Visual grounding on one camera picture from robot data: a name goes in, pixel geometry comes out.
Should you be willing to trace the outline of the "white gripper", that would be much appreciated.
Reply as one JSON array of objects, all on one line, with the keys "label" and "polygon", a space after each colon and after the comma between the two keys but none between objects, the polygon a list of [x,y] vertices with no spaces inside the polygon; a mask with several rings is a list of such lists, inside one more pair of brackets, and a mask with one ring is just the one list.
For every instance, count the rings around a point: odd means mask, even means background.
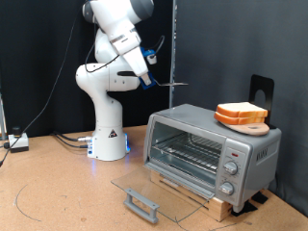
[{"label": "white gripper", "polygon": [[130,65],[133,72],[141,77],[143,82],[149,86],[151,84],[151,80],[149,75],[147,74],[148,68],[141,53],[141,48],[139,46],[136,47],[122,47],[119,49],[120,55],[125,59],[125,61]]}]

